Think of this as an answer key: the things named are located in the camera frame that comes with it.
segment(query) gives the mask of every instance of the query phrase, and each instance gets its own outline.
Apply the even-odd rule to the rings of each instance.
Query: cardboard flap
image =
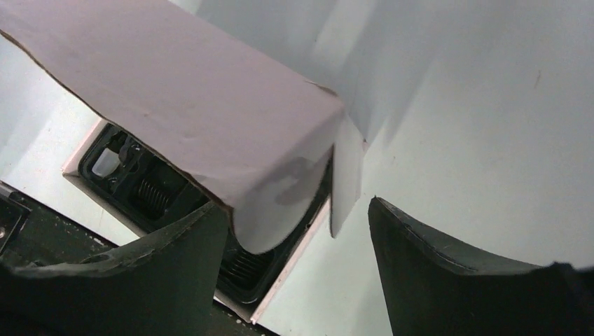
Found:
[[[313,199],[339,98],[167,0],[0,0],[0,32],[226,208],[246,250]]]
[[[366,142],[350,117],[340,125],[334,145],[332,180],[332,216],[330,233],[333,238],[340,232],[355,202],[361,196],[363,156]]]

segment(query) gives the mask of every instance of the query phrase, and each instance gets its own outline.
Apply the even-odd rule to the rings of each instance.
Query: metal spring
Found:
[[[272,255],[252,255],[240,251],[232,262],[223,267],[225,273],[230,276],[230,282],[244,289],[251,289],[260,280],[262,271],[270,264],[271,259]]]
[[[165,213],[171,198],[146,180],[146,178],[140,183],[137,196],[141,201],[146,203],[150,210],[161,216]]]

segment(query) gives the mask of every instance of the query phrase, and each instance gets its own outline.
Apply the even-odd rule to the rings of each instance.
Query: white surface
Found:
[[[136,235],[62,178],[98,117],[19,48],[0,38],[0,180],[116,244]]]
[[[267,328],[391,335],[366,220],[374,195],[503,256],[594,263],[593,2],[181,2],[336,90],[371,144],[361,201],[337,239],[314,237],[264,313]],[[101,223],[59,182],[92,114],[14,49],[0,42],[0,178]]]

